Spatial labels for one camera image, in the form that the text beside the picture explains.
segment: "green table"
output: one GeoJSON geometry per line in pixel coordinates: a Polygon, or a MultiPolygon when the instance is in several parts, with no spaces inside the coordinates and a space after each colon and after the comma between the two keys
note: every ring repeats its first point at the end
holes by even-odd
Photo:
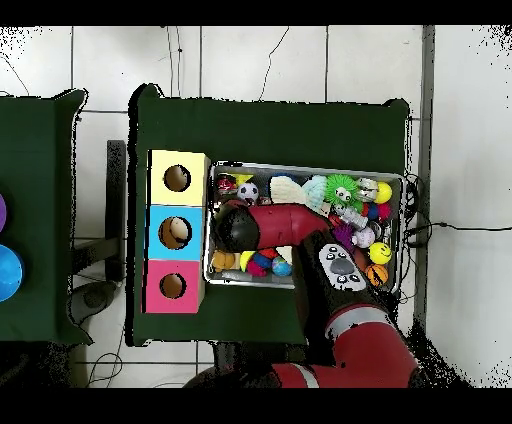
{"type": "Polygon", "coordinates": [[[198,314],[141,313],[147,152],[182,150],[205,153],[212,161],[403,174],[407,103],[241,103],[167,99],[159,93],[156,86],[143,85],[129,105],[128,342],[303,343],[291,290],[207,285],[198,314]]]}
{"type": "Polygon", "coordinates": [[[0,303],[0,340],[89,343],[67,315],[71,274],[71,147],[85,98],[0,97],[0,193],[8,221],[0,243],[18,252],[25,279],[0,303]]]}

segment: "round hole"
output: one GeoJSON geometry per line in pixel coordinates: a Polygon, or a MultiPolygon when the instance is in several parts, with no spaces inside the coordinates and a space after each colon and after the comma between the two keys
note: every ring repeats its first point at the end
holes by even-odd
{"type": "Polygon", "coordinates": [[[160,280],[160,291],[169,299],[178,299],[185,293],[187,283],[180,274],[167,274],[160,280]]]}
{"type": "Polygon", "coordinates": [[[183,249],[192,238],[192,227],[185,218],[171,216],[160,224],[158,238],[168,249],[183,249]]]}
{"type": "Polygon", "coordinates": [[[190,185],[190,172],[183,165],[173,165],[164,173],[164,184],[171,191],[185,191],[190,185]]]}

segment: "yellow smiley ball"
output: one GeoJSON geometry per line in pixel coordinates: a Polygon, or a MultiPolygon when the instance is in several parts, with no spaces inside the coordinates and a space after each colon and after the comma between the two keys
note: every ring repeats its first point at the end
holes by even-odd
{"type": "Polygon", "coordinates": [[[370,246],[370,259],[374,264],[387,264],[391,260],[391,254],[391,249],[386,243],[373,243],[370,246]]]}
{"type": "Polygon", "coordinates": [[[245,272],[245,268],[247,268],[247,262],[249,262],[252,258],[252,255],[254,255],[256,252],[252,250],[246,250],[245,252],[242,252],[240,255],[240,269],[245,272]]]}
{"type": "Polygon", "coordinates": [[[391,199],[391,194],[393,191],[391,190],[391,187],[387,183],[377,183],[378,189],[377,189],[377,197],[375,198],[375,203],[386,203],[389,199],[391,199]]]}

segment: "orange ball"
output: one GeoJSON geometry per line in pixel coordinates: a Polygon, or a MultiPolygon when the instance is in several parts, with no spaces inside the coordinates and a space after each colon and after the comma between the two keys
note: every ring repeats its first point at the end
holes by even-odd
{"type": "Polygon", "coordinates": [[[368,280],[375,287],[382,286],[388,281],[388,270],[383,265],[373,264],[366,268],[365,271],[368,280]]]}

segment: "yellow cube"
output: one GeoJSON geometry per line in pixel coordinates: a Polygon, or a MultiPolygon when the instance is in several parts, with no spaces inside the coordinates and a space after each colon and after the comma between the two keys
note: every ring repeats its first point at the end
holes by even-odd
{"type": "Polygon", "coordinates": [[[205,206],[209,166],[204,153],[151,150],[151,205],[205,206]]]}

